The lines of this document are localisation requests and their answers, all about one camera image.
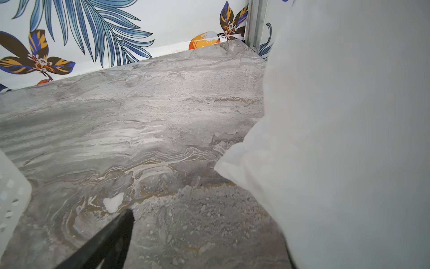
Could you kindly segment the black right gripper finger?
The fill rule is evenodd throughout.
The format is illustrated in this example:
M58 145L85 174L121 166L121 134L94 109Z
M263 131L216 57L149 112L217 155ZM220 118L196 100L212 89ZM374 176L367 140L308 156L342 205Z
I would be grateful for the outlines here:
M127 258L134 215L127 209L93 236L58 269L122 269Z

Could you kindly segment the white printed plastic bag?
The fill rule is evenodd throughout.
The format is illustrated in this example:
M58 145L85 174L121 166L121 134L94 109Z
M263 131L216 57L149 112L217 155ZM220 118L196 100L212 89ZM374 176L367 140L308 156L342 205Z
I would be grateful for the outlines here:
M430 266L430 3L294 1L264 116L217 162L298 269Z

